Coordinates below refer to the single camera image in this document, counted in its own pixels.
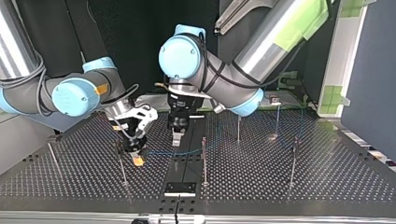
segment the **dark background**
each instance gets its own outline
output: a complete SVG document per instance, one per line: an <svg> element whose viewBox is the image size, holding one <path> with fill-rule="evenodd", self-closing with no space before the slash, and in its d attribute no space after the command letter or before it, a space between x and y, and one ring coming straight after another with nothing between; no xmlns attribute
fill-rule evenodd
<svg viewBox="0 0 396 224"><path fill-rule="evenodd" d="M158 52L177 24L205 28L207 47L217 53L218 41L212 30L219 15L219 0L91 0L90 3L122 81L126 86L139 83L140 93L152 91L154 82L163 80Z"/></svg>

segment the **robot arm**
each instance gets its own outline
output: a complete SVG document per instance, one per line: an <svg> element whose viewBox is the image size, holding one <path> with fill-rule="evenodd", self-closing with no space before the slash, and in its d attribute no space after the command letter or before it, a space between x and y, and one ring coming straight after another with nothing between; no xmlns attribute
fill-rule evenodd
<svg viewBox="0 0 396 224"><path fill-rule="evenodd" d="M204 29L178 25L161 47L160 67L171 82L190 83L195 88L176 84L169 91L213 98L218 102L217 113L229 109L241 117L250 115L262 101L261 87L268 85L265 79L328 19L330 8L332 0L278 0L231 64L206 50Z"/></svg>
<svg viewBox="0 0 396 224"><path fill-rule="evenodd" d="M69 117L105 109L110 122L125 134L127 152L138 153L144 147L157 112L129 101L138 85L126 92L110 58L84 63L84 74L49 78L10 0L0 1L0 30L0 108L11 114L61 112Z"/></svg>

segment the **sticker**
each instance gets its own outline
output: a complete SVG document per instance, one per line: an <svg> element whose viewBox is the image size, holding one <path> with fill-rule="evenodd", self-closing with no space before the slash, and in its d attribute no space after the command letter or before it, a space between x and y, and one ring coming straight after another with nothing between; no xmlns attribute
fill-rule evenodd
<svg viewBox="0 0 396 224"><path fill-rule="evenodd" d="M122 127L123 130L129 128L129 126L128 126L127 123L121 124L121 127ZM115 126L113 126L113 130L114 130L114 131L121 131L121 128L120 128L119 125L115 125Z"/></svg>
<svg viewBox="0 0 396 224"><path fill-rule="evenodd" d="M95 92L97 95L105 94L107 91L108 91L108 83L95 88Z"/></svg>

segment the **blue joint cap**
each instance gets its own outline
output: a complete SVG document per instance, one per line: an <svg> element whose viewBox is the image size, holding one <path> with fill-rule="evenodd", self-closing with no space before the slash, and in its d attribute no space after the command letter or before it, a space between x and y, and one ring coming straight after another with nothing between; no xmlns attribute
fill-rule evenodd
<svg viewBox="0 0 396 224"><path fill-rule="evenodd" d="M52 91L52 102L63 114L79 117L93 111L100 102L96 87L89 80L72 77L58 84Z"/></svg>
<svg viewBox="0 0 396 224"><path fill-rule="evenodd" d="M175 35L161 47L160 67L171 78L193 77L201 64L201 52L193 40Z"/></svg>
<svg viewBox="0 0 396 224"><path fill-rule="evenodd" d="M175 29L175 35L179 35L183 33L193 34L196 36L199 36L199 34L202 33L204 35L204 38L206 38L206 30L204 28L182 25L182 24L177 25Z"/></svg>
<svg viewBox="0 0 396 224"><path fill-rule="evenodd" d="M84 73L87 73L91 70L103 69L103 68L117 69L116 65L114 65L114 63L113 63L113 60L111 60L111 58L109 58L109 57L96 59L96 60L90 61L88 63L84 63L82 65L82 69L84 69Z"/></svg>
<svg viewBox="0 0 396 224"><path fill-rule="evenodd" d="M0 88L0 108L2 110L4 110L5 112L7 112L8 114L22 114L22 115L26 115L24 113L22 113L21 111L15 109L14 107L12 107L12 105L10 105L7 100L6 97L4 96L4 90Z"/></svg>
<svg viewBox="0 0 396 224"><path fill-rule="evenodd" d="M257 109L257 107L259 107L263 97L264 91L262 89L258 89L250 99L241 105L230 108L230 110L241 117L249 116Z"/></svg>

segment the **perforated metal surface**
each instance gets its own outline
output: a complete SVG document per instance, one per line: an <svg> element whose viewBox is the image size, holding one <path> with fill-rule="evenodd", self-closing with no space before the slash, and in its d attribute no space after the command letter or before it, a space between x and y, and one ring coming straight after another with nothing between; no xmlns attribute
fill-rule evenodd
<svg viewBox="0 0 396 224"><path fill-rule="evenodd" d="M307 111L303 119L300 110L281 111L280 115L277 139L275 111L243 118L238 144L237 116L208 114L209 187L202 187L202 199L225 203L395 202L395 186L347 148L331 124L318 122ZM291 145L300 129L301 151L290 187Z"/></svg>
<svg viewBox="0 0 396 224"><path fill-rule="evenodd" d="M153 151L172 150L171 133L166 129L164 117L160 115L148 135L148 147ZM0 195L113 201L159 199L169 156L150 155L145 166L138 168L123 156L130 184L125 188L114 150L118 138L106 117L98 116L53 147L59 167L47 152L1 185Z"/></svg>
<svg viewBox="0 0 396 224"><path fill-rule="evenodd" d="M113 150L118 136L105 117L97 117L54 146L59 167L48 151L1 182L0 210L396 217L395 174L313 112L305 111L302 119L300 113L281 112L277 138L275 111L243 118L239 145L237 116L207 113L209 184L180 203L163 197L173 162L168 153L149 155L140 168L123 158L130 186L122 185ZM290 147L300 127L302 146L290 187ZM171 142L161 114L148 147L171 152Z"/></svg>

